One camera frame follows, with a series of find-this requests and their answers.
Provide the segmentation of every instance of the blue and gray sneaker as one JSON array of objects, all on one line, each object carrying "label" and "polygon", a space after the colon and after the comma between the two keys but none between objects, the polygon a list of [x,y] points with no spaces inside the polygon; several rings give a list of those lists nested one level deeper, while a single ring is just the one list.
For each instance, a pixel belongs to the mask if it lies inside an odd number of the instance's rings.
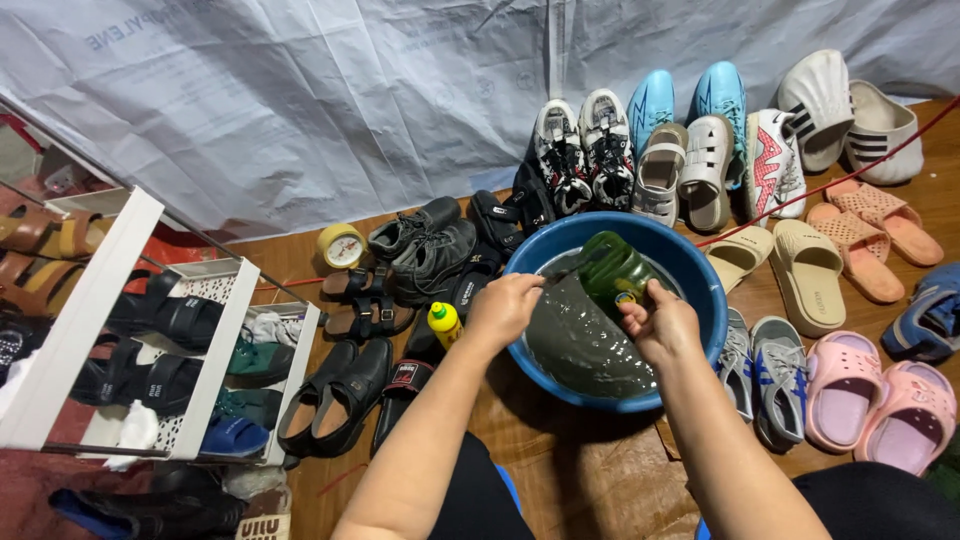
[{"label": "blue and gray sneaker", "polygon": [[732,63],[719,61],[707,68],[697,84],[694,111],[696,118],[723,114],[733,124],[733,159],[727,169],[726,186],[737,189],[747,172],[747,93]]},{"label": "blue and gray sneaker", "polygon": [[630,98],[627,118],[634,142],[634,163],[639,163],[650,134],[660,124],[673,122],[673,77],[669,71],[656,69],[643,79]]},{"label": "blue and gray sneaker", "polygon": [[717,375],[740,418],[750,424],[754,420],[751,401],[754,361],[750,355],[750,332],[743,315],[732,307],[727,308],[727,341],[720,353]]},{"label": "blue and gray sneaker", "polygon": [[960,262],[931,270],[880,337],[893,360],[941,362],[960,350]]},{"label": "blue and gray sneaker", "polygon": [[763,317],[750,331],[760,407],[756,433],[764,445],[784,453],[804,441],[806,355],[797,330],[779,317]]}]

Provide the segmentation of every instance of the white tarp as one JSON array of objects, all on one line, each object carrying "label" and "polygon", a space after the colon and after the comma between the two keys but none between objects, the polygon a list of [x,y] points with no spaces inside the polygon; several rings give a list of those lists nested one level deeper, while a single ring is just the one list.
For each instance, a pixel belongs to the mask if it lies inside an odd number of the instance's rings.
[{"label": "white tarp", "polygon": [[731,60],[756,110],[831,47],[852,78],[956,93],[958,29],[956,0],[2,0],[0,92],[252,237],[509,185],[549,86],[626,105],[665,67],[684,117]]}]

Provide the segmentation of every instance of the black pants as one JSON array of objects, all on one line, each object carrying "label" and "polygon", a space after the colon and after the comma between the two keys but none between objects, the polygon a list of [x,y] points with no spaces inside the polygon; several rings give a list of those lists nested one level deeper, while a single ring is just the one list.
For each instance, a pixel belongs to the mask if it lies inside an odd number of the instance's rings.
[{"label": "black pants", "polygon": [[[881,463],[847,463],[793,480],[833,540],[960,538],[960,512],[923,479]],[[434,540],[534,538],[480,439],[464,435]]]}]

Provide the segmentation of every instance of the yellow bottle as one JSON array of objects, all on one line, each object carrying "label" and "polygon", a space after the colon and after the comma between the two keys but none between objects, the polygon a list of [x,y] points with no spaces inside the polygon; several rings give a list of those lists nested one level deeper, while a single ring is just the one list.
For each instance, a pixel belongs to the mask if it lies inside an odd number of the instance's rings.
[{"label": "yellow bottle", "polygon": [[426,322],[437,335],[437,339],[444,344],[444,349],[447,350],[464,331],[463,325],[460,324],[460,318],[457,317],[456,308],[443,302],[433,303],[430,312],[427,313]]}]

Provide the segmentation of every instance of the green bottle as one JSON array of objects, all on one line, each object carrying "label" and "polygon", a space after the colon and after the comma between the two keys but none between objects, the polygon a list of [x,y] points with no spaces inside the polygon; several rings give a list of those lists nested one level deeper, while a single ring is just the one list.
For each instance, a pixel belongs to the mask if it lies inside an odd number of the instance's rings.
[{"label": "green bottle", "polygon": [[580,252],[580,283],[587,296],[614,321],[623,318],[618,306],[633,302],[651,307],[644,294],[647,282],[657,278],[663,288],[677,293],[676,287],[619,234],[611,231],[597,233],[587,240]]}]

